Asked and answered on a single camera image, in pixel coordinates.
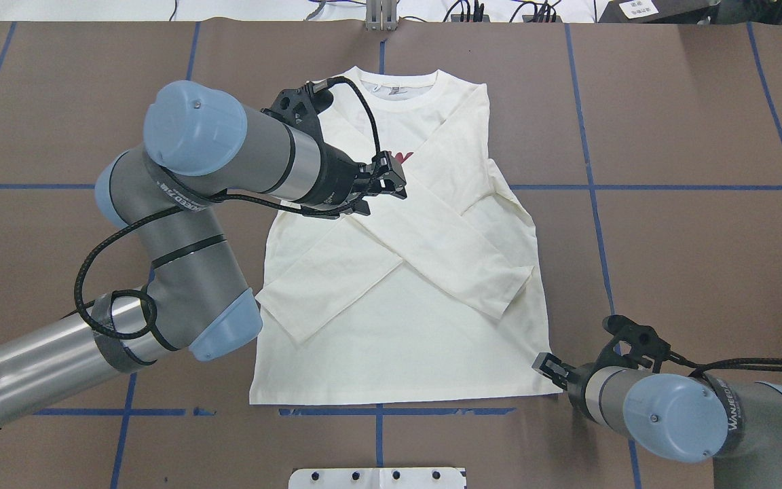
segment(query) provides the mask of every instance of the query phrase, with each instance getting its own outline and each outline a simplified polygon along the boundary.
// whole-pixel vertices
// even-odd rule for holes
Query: white fabric
[[[530,365],[548,330],[533,220],[487,157],[487,88],[353,68],[405,200],[335,221],[280,213],[258,294],[252,403],[341,405],[556,393]],[[326,142],[369,161],[363,108],[334,87]]]

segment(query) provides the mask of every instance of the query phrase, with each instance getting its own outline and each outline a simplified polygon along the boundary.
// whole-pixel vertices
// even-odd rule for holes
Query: silver metal tube
[[[117,300],[119,331],[145,325],[136,309],[139,302],[132,297]],[[99,352],[94,334],[75,313],[0,346],[0,427],[121,374]],[[151,335],[141,340],[143,360],[168,353]]]
[[[307,192],[316,184],[319,177],[322,152],[314,139],[294,127],[289,128],[292,139],[295,142],[295,160],[292,161],[291,171],[279,188],[270,192],[270,195],[282,200],[294,201],[307,195]]]

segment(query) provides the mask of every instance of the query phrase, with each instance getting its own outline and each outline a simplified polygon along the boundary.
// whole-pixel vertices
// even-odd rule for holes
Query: folded sleeve
[[[499,319],[534,266],[514,266],[484,235],[416,179],[405,200],[371,202],[371,216],[351,216],[432,284]]]
[[[401,261],[394,251],[345,219],[265,284],[255,299],[294,341],[301,343],[351,306]]]

